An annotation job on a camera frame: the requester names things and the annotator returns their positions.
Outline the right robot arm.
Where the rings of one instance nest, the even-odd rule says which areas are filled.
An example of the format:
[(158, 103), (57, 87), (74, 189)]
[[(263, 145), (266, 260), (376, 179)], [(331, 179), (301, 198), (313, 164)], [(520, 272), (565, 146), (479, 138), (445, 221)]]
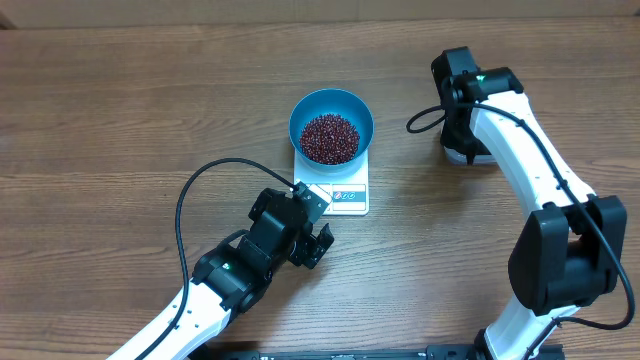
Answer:
[(507, 67), (483, 70), (467, 47), (431, 64), (443, 128), (440, 143), (456, 164), (497, 164), (516, 194), (524, 228), (508, 260), (512, 298), (481, 330), (472, 359), (538, 359), (563, 323), (598, 297), (624, 288), (626, 327), (635, 299), (621, 264), (627, 212), (600, 197), (563, 160), (537, 122), (524, 87)]

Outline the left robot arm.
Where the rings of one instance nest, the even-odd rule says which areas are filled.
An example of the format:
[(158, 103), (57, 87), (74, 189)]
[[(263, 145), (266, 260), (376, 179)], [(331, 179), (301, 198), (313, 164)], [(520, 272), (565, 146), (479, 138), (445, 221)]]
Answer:
[(314, 223), (331, 203), (317, 185), (291, 196), (264, 189), (248, 230), (238, 230), (203, 255), (170, 304), (114, 352), (112, 359), (185, 359), (219, 335), (266, 293), (285, 263), (314, 268), (334, 242), (328, 225)]

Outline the white digital kitchen scale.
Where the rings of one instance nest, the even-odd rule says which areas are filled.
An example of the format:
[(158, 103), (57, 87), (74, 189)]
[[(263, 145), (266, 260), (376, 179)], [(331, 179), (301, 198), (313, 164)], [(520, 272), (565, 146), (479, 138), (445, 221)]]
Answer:
[(309, 162), (299, 152), (294, 156), (294, 182), (302, 181), (331, 197), (324, 214), (332, 216), (364, 216), (370, 210), (369, 160), (364, 151), (343, 168), (331, 170)]

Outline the red beans in bowl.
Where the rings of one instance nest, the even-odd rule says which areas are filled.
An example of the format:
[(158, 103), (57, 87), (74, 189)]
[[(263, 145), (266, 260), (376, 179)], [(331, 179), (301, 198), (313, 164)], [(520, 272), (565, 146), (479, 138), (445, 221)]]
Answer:
[(360, 134), (356, 127), (338, 114), (319, 115), (307, 123), (300, 135), (302, 153), (324, 165), (339, 165), (355, 158)]

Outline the teal round bowl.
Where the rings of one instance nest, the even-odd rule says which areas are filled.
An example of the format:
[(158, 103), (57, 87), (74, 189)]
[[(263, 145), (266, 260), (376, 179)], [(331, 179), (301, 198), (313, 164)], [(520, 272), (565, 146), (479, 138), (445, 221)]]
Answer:
[[(375, 130), (374, 117), (370, 108), (360, 97), (352, 92), (337, 88), (327, 88), (309, 93), (296, 104), (291, 112), (288, 131), (295, 153), (299, 152), (309, 162), (316, 163), (302, 153), (299, 138), (307, 123), (319, 115), (329, 113), (338, 114), (346, 118), (359, 132), (359, 148), (354, 159), (364, 151), (368, 151), (373, 142)], [(354, 159), (339, 165), (316, 164), (319, 164), (322, 168), (329, 166), (331, 170), (338, 170), (339, 167), (343, 168), (345, 164), (352, 162)]]

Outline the clear plastic food container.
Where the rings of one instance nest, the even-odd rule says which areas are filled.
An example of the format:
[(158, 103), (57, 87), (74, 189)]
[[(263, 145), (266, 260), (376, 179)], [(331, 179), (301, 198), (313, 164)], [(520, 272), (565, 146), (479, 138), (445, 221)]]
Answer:
[[(444, 147), (444, 153), (446, 158), (453, 165), (467, 165), (467, 158), (464, 154), (461, 154), (453, 149)], [(495, 158), (489, 155), (476, 155), (473, 160), (473, 165), (496, 165)]]

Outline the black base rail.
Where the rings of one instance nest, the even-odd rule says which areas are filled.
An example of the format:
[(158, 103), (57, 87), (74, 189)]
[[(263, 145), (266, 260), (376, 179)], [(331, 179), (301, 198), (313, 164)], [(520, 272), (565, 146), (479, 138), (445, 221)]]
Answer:
[(486, 356), (473, 345), (429, 345), (425, 349), (375, 351), (302, 351), (267, 353), (251, 351), (223, 351), (201, 345), (190, 360), (481, 360)]

